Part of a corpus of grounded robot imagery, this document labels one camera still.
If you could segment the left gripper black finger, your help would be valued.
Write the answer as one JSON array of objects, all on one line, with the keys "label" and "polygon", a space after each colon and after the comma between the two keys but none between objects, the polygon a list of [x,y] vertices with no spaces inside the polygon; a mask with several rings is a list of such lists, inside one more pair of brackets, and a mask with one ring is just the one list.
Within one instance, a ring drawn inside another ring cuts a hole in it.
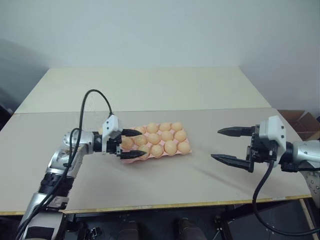
[{"label": "left gripper black finger", "polygon": [[141,156],[143,156],[145,154],[146,154],[145,151],[131,150],[131,151],[128,151],[128,152],[121,152],[120,159],[121,160],[135,159],[135,158],[139,158],[139,157],[141,157]]},{"label": "left gripper black finger", "polygon": [[135,129],[125,129],[124,128],[124,129],[122,129],[121,135],[125,136],[125,137],[135,137],[135,136],[142,135],[142,133],[138,130],[135,130]]}]

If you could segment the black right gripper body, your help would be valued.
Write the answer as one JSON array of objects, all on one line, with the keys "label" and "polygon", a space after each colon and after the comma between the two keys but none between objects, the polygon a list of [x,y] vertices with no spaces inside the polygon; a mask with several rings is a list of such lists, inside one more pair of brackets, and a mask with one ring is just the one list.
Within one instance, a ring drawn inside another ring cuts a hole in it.
[{"label": "black right gripper body", "polygon": [[253,133],[250,146],[247,147],[246,160],[252,163],[270,163],[277,160],[277,142],[261,139],[258,133]]}]

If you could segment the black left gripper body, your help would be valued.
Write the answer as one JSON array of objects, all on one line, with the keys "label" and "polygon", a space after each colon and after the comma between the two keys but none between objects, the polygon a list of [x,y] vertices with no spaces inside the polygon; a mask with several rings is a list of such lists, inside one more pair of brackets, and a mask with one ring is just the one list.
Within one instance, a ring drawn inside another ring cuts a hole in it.
[{"label": "black left gripper body", "polygon": [[122,155],[121,143],[122,143],[122,132],[123,130],[112,131],[107,140],[107,152],[109,154],[114,154],[117,157]]}]

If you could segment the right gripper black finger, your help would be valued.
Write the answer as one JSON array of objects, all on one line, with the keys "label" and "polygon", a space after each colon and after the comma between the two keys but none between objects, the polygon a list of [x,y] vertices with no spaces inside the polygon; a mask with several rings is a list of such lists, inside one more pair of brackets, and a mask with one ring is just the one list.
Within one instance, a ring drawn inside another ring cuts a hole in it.
[{"label": "right gripper black finger", "polygon": [[241,136],[252,136],[258,130],[259,130],[259,127],[257,126],[250,126],[250,127],[232,126],[232,127],[219,129],[217,133],[225,136],[229,136],[229,137],[241,137]]},{"label": "right gripper black finger", "polygon": [[252,173],[254,171],[254,163],[249,160],[238,159],[236,156],[225,155],[225,154],[211,154],[211,157],[215,160],[228,165],[230,167],[235,167],[243,169]]}]

